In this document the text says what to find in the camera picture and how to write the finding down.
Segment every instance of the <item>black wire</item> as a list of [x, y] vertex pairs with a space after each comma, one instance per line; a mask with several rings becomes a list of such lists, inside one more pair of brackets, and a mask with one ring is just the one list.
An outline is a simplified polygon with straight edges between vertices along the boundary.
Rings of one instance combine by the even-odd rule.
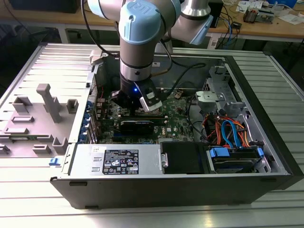
[[171, 70], [171, 68], [173, 66], [173, 60], [172, 60], [171, 54], [170, 54], [169, 50], [167, 49], [166, 44], [163, 41], [163, 39], [160, 40], [160, 43], [161, 43], [162, 47], [165, 49], [165, 52], [167, 53], [167, 56], [168, 56], [168, 58], [170, 60], [170, 66], [167, 69], [167, 71], [169, 71], [169, 70]]
[[239, 30], [236, 29], [236, 31], [237, 31], [237, 34], [230, 40], [230, 44], [227, 45], [227, 43], [229, 42], [229, 41], [227, 41], [222, 44], [223, 46], [230, 46], [230, 45], [236, 43], [236, 41], [238, 39], [238, 35], [239, 35]]
[[[179, 63], [179, 62], [176, 62], [174, 59], [172, 60], [172, 62], [178, 66], [182, 66], [182, 67], [189, 67], [189, 65], [185, 65], [185, 64], [182, 64], [182, 63]], [[196, 67], [193, 67], [193, 68], [203, 68], [205, 67], [206, 64], [205, 63], [201, 63], [200, 66], [196, 66]]]
[[190, 119], [190, 107], [191, 107], [191, 103], [192, 103], [192, 101], [194, 100], [194, 98], [195, 98], [195, 95], [193, 95], [193, 97], [191, 98], [189, 107], [188, 107], [188, 109], [187, 109], [187, 116], [188, 116], [189, 125], [191, 125], [192, 128], [193, 128], [195, 131], [197, 131], [197, 132], [201, 135], [201, 141], [202, 141], [202, 142], [204, 142], [204, 143], [210, 145], [211, 143], [208, 142], [208, 141], [206, 140], [206, 136], [204, 136], [204, 134], [203, 134], [199, 129], [197, 129], [195, 126], [193, 126], [195, 123], [197, 123], [197, 122], [202, 122], [202, 121], [196, 121], [196, 122], [194, 122], [194, 123], [191, 122], [191, 119]]
[[227, 36], [228, 33], [229, 33], [229, 28], [228, 28], [228, 31], [226, 32], [225, 36], [223, 37], [222, 41], [218, 44], [217, 47], [215, 47], [215, 49], [218, 49], [219, 46], [221, 46], [221, 44], [223, 44], [223, 42], [224, 42], [224, 40], [225, 40], [225, 38], [226, 38], [226, 36]]
[[194, 88], [196, 88], [196, 89], [198, 89], [197, 87], [196, 87], [196, 85], [193, 83], [193, 82], [191, 82], [191, 81], [184, 81], [184, 82], [181, 82], [178, 86], [176, 86], [177, 88], [179, 88], [182, 84], [184, 84], [184, 83], [189, 83], [189, 84], [191, 84], [191, 85], [193, 85], [193, 87]]
[[86, 29], [87, 31], [89, 32], [89, 35], [91, 37], [91, 39], [93, 40], [93, 42], [105, 53], [107, 53], [108, 55], [110, 56], [113, 56], [113, 57], [118, 57], [118, 55], [115, 55], [115, 54], [112, 54], [111, 52], [105, 50], [102, 46], [100, 46], [97, 41], [95, 40], [94, 36], [93, 36], [93, 33], [90, 29], [90, 26], [87, 22], [87, 19], [86, 19], [86, 11], [85, 11], [85, 1], [84, 0], [81, 0], [81, 11], [82, 11], [82, 16], [84, 17], [84, 20], [85, 20], [85, 25], [86, 25]]
[[10, 9], [8, 8], [7, 4], [6, 4], [6, 1], [3, 0], [3, 3], [4, 3], [4, 6], [6, 8], [6, 10], [9, 12], [9, 14], [30, 34], [31, 32], [21, 23], [21, 21], [18, 20], [18, 18], [15, 17], [15, 15], [10, 11]]
[[196, 63], [196, 64], [193, 64], [193, 65], [190, 65], [187, 67], [187, 69], [185, 69], [182, 74], [179, 76], [179, 78], [176, 80], [176, 82], [174, 83], [174, 85], [172, 86], [172, 88], [170, 89], [170, 91], [167, 93], [167, 96], [169, 96], [173, 90], [175, 89], [175, 87], [178, 85], [178, 83], [180, 82], [181, 78], [185, 75], [185, 73], [187, 73], [188, 70], [190, 70], [191, 68], [193, 67], [196, 67], [196, 66], [199, 66], [199, 65], [202, 65], [202, 64], [205, 64], [205, 63]]
[[117, 21], [114, 22], [114, 27], [115, 27], [115, 29], [116, 29], [118, 38], [120, 38], [120, 33], [119, 33], [119, 28], [118, 28], [118, 22], [117, 22]]
[[202, 121], [195, 121], [194, 123], [192, 123], [192, 125], [197, 124], [197, 123], [202, 123]]
[[7, 87], [5, 87], [4, 85], [2, 85], [2, 84], [0, 84], [0, 86], [2, 87], [2, 88], [4, 88], [4, 89], [7, 89]]

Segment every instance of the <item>workbench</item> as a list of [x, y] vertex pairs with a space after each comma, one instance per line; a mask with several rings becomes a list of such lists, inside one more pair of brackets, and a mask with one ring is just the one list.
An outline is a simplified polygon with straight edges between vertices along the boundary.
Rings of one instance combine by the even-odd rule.
[[[104, 46], [119, 50], [118, 46]], [[95, 45], [39, 46], [0, 99], [0, 131], [16, 96], [42, 102], [37, 84], [49, 83], [59, 102], [83, 95]], [[232, 56], [304, 171], [304, 93], [272, 56], [262, 52], [174, 48], [174, 54]], [[303, 227], [304, 180], [270, 192], [251, 205], [77, 210], [49, 183], [60, 168], [50, 158], [0, 159], [1, 227]]]
[[[242, 23], [238, 38], [286, 42], [301, 42], [304, 38], [304, 23], [292, 25], [279, 18], [275, 18], [272, 24], [258, 22], [254, 24], [244, 23], [244, 14], [235, 12], [236, 6], [226, 7], [229, 15], [235, 19], [236, 22]], [[69, 43], [67, 29], [86, 29], [80, 9], [78, 9], [75, 14], [68, 14], [59, 12], [13, 10], [11, 5], [9, 5], [9, 8], [14, 16], [25, 26], [57, 28], [62, 43]], [[304, 11], [304, 5], [296, 4], [294, 8], [296, 10]], [[91, 12], [86, 12], [86, 15], [91, 29], [115, 31], [112, 21], [101, 18]], [[4, 7], [2, 1], [0, 2], [0, 24], [18, 25], [18, 22], [15, 21]], [[216, 28], [210, 28], [207, 33], [207, 36], [211, 37], [208, 48], [214, 49], [218, 39], [224, 37], [226, 32], [227, 28], [224, 21], [219, 20], [218, 26]]]

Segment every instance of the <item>warning label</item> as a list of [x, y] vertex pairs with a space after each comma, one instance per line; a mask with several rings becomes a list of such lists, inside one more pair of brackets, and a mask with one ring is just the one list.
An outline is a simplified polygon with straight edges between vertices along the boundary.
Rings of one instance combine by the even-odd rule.
[[138, 150], [105, 150], [103, 174], [138, 174]]

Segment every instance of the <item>metal slotted surface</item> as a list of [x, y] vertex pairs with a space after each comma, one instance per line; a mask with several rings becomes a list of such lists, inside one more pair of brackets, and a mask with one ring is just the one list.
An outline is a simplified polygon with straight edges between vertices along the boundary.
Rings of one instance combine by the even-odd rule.
[[[19, 93], [30, 93], [38, 80], [47, 80], [60, 99], [79, 96], [85, 85], [85, 67], [93, 45], [49, 44], [30, 62], [23, 77], [17, 82]], [[117, 47], [105, 46], [111, 50]], [[266, 112], [304, 171], [304, 103], [295, 91], [296, 86], [284, 75], [276, 62], [262, 52], [182, 50], [183, 53], [204, 55], [231, 55], [248, 79]], [[44, 67], [55, 67], [53, 72], [41, 74]], [[62, 69], [67, 75], [58, 75]], [[0, 108], [12, 111], [4, 102]], [[203, 206], [157, 209], [77, 210], [70, 207], [49, 183], [60, 168], [51, 169], [47, 158], [0, 159], [0, 224], [18, 227], [54, 227], [68, 223], [71, 227], [128, 228], [235, 228], [235, 227], [303, 227], [304, 182], [287, 190], [273, 191], [251, 205]]]

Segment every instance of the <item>wooden desk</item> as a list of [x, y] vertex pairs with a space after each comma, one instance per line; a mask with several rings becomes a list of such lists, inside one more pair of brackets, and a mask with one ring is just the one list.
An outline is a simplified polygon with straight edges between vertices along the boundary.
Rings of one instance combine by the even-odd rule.
[[[66, 29], [86, 29], [81, 9], [75, 14], [45, 11], [14, 10], [8, 0], [7, 6], [13, 15], [25, 26], [57, 28], [63, 43], [69, 43]], [[91, 12], [86, 12], [90, 28], [94, 30], [115, 30], [113, 21], [101, 18]], [[18, 25], [19, 23], [10, 15], [5, 8], [3, 0], [0, 0], [0, 24]]]
[[[243, 21], [244, 14], [236, 12], [237, 6], [226, 6], [228, 14], [233, 18], [234, 21], [242, 24], [240, 35], [251, 35], [251, 36], [266, 36], [266, 37], [282, 37], [282, 38], [304, 38], [304, 23], [298, 25], [292, 25], [279, 18], [274, 18], [272, 24], [255, 22], [253, 24], [245, 23]], [[304, 5], [296, 4], [295, 10], [302, 10], [304, 12]], [[290, 13], [297, 15], [298, 12], [291, 11]], [[210, 28], [209, 32], [221, 32], [226, 33], [227, 28], [224, 25], [224, 21], [220, 20], [216, 28]]]
[[[68, 35], [66, 29], [85, 29], [85, 23], [82, 17], [81, 10], [78, 9], [75, 14], [57, 13], [57, 12], [40, 12], [27, 10], [13, 10], [7, 1], [11, 12], [22, 23], [28, 26], [54, 27], [57, 28], [63, 43], [68, 43]], [[272, 24], [266, 23], [244, 23], [243, 13], [235, 12], [236, 6], [226, 6], [229, 15], [237, 22], [242, 23], [242, 28], [239, 38], [272, 40], [272, 41], [290, 41], [301, 42], [304, 38], [304, 23], [292, 25], [279, 18], [275, 18]], [[304, 5], [296, 4], [296, 10], [303, 10]], [[101, 18], [91, 12], [87, 12], [87, 19], [91, 29], [96, 30], [114, 30], [113, 22]], [[17, 25], [18, 23], [9, 14], [4, 7], [3, 1], [0, 0], [0, 23]], [[207, 36], [211, 36], [210, 43], [223, 37], [227, 32], [224, 21], [220, 20], [217, 28], [210, 28]]]

